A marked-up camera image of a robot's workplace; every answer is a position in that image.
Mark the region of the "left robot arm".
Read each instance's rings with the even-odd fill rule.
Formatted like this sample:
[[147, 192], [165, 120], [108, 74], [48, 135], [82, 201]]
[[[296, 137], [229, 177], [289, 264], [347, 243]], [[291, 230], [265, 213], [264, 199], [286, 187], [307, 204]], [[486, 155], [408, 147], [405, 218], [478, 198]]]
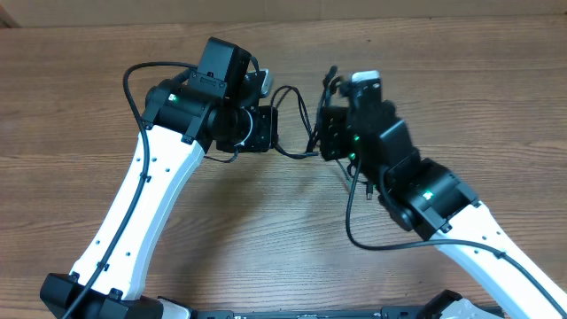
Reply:
[[57, 318], [191, 318], [175, 300], [148, 298], [151, 258], [178, 196], [211, 146], [234, 160], [276, 143], [276, 112], [260, 101], [269, 70], [247, 50], [212, 37], [197, 65], [152, 87], [128, 172], [97, 234], [66, 274], [47, 275], [41, 301]]

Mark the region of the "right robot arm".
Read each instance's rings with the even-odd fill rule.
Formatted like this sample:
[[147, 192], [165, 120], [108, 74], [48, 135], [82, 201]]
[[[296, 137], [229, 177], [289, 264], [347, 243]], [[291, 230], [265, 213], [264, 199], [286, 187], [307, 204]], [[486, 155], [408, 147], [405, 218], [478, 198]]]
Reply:
[[433, 246], [512, 317], [564, 318], [566, 293], [505, 233], [478, 194], [449, 168], [421, 157], [392, 102], [323, 106], [317, 130], [326, 160], [348, 158], [376, 186], [391, 218]]

